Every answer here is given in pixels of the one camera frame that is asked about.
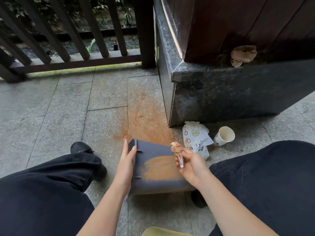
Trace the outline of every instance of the black stone base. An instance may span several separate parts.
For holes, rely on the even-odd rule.
[[[218,68],[179,58],[161,0],[156,56],[169,126],[276,115],[315,91],[315,60]]]

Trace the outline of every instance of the hand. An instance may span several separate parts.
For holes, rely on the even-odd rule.
[[[211,174],[206,161],[198,154],[183,148],[184,167],[179,169],[183,177],[196,189],[200,189],[203,181]]]
[[[132,147],[132,150],[128,153],[128,141],[126,138],[124,141],[123,153],[121,154],[112,185],[122,190],[124,196],[126,196],[131,187],[131,179],[134,171],[133,161],[137,153],[137,147]]]

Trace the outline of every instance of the yellow round logo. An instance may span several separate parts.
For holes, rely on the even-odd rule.
[[[195,135],[195,136],[199,136],[199,131],[198,131],[198,130],[195,130],[195,131],[194,131],[194,135]]]

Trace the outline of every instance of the person's left hand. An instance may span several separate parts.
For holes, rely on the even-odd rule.
[[[131,188],[131,179],[134,170],[133,160],[137,153],[137,147],[134,146],[128,153],[128,141],[126,138],[124,141],[123,153],[121,154],[112,185],[121,189],[124,193],[124,196],[126,196]]]

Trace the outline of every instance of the cup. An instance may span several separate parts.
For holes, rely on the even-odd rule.
[[[213,141],[217,146],[223,146],[224,144],[233,141],[234,138],[235,138],[234,131],[227,126],[224,126],[219,129]]]

